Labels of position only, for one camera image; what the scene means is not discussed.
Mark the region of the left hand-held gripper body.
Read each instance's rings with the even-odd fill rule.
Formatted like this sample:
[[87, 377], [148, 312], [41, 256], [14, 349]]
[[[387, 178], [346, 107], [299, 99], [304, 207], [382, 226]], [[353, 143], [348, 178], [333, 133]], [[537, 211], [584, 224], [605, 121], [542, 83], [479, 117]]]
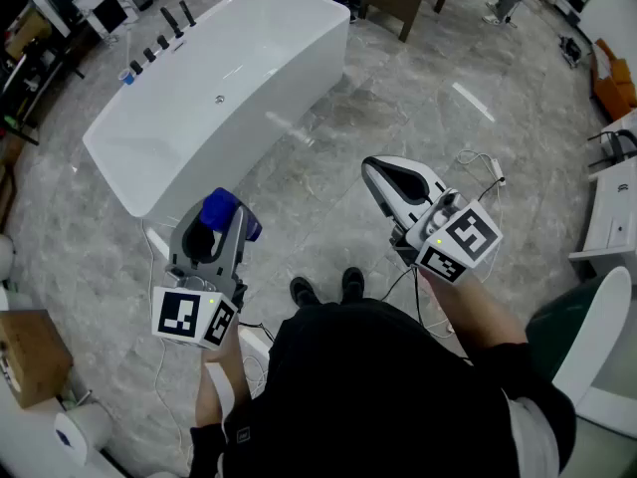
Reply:
[[181, 345], [220, 350], [241, 311], [245, 285], [232, 265], [172, 265], [174, 286], [152, 293], [152, 333]]

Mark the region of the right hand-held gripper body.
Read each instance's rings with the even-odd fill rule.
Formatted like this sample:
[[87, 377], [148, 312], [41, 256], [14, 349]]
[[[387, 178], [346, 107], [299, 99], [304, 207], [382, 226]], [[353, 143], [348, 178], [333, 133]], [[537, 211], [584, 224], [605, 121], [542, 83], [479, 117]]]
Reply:
[[478, 200], [468, 201], [448, 188], [409, 229], [396, 228], [390, 242], [406, 266], [459, 284], [502, 239]]

